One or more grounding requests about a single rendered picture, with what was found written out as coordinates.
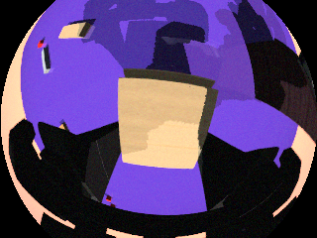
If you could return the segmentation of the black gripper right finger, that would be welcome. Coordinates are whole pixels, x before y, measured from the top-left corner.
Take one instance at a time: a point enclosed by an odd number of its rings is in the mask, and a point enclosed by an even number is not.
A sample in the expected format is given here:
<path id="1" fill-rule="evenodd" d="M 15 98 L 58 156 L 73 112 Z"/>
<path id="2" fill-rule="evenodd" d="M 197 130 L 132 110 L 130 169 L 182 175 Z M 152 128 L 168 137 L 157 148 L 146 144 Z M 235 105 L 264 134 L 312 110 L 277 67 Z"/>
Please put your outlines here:
<path id="1" fill-rule="evenodd" d="M 197 159 L 207 211 L 223 207 L 223 201 L 242 185 L 254 168 L 272 162 L 277 154 L 278 147 L 243 152 L 207 131 Z"/>

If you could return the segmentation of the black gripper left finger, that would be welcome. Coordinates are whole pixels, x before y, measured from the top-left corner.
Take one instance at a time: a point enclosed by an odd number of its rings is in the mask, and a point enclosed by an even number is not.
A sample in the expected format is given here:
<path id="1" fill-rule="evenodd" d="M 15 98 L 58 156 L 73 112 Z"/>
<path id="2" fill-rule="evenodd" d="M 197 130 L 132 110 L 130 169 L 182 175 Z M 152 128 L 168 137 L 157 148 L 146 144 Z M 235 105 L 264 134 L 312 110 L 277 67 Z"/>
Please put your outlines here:
<path id="1" fill-rule="evenodd" d="M 102 203 L 116 160 L 122 154 L 119 120 L 78 135 L 45 122 L 39 122 L 39 131 L 44 147 L 67 159 L 91 199 Z"/>

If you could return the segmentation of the white long bar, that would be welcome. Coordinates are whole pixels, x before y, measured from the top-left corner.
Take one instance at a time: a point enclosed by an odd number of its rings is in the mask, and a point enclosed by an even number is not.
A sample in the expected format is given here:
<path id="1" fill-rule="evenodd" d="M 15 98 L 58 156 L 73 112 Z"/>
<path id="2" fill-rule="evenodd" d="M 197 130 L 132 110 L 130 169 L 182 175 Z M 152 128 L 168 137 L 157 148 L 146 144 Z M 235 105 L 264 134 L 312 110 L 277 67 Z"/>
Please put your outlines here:
<path id="1" fill-rule="evenodd" d="M 51 64 L 49 63 L 48 48 L 44 48 L 43 56 L 41 57 L 41 60 L 43 60 L 44 74 L 48 74 L 48 72 L 51 71 Z"/>

